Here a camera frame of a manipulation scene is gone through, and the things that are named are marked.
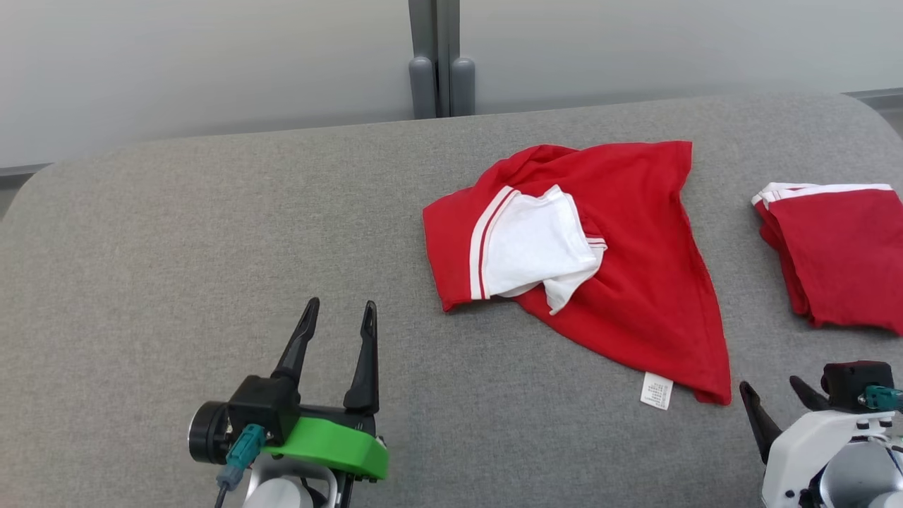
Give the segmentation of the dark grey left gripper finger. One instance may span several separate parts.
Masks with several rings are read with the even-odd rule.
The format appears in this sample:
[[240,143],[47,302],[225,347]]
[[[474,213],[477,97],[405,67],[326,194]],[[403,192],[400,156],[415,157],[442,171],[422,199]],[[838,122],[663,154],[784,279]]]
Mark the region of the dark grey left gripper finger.
[[299,386],[307,347],[315,334],[319,309],[319,297],[313,297],[307,302],[280,360],[277,361],[277,366],[271,373],[271,379],[287,379],[294,387]]
[[367,301],[359,334],[361,345],[351,386],[343,407],[351,413],[374,416],[380,411],[380,358],[378,358],[377,306]]

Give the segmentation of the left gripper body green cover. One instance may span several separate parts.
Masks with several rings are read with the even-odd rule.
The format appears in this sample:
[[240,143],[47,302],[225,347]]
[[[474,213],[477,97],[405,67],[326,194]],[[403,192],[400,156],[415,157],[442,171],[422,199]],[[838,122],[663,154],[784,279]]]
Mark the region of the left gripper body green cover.
[[387,478],[388,449],[377,436],[373,414],[308,405],[300,410],[284,444],[268,444],[262,452],[325,466],[358,480]]

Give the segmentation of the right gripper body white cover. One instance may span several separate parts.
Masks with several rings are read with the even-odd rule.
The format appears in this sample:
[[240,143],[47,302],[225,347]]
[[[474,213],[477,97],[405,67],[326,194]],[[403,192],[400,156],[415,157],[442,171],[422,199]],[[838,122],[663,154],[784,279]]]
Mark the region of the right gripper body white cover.
[[893,412],[810,412],[772,444],[765,507],[900,507],[901,437]]

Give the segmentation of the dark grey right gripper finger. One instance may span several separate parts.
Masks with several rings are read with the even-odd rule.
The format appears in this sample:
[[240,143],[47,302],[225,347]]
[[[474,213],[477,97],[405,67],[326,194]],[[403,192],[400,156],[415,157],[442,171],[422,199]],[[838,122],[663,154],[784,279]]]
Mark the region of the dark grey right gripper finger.
[[799,376],[790,376],[788,379],[797,399],[809,409],[809,411],[829,411],[831,405],[829,399],[821,392],[817,392],[809,383],[804,382]]
[[772,444],[781,436],[782,430],[764,409],[761,398],[752,388],[751,383],[742,380],[739,383],[739,393],[741,393],[759,456],[762,463],[768,465]]

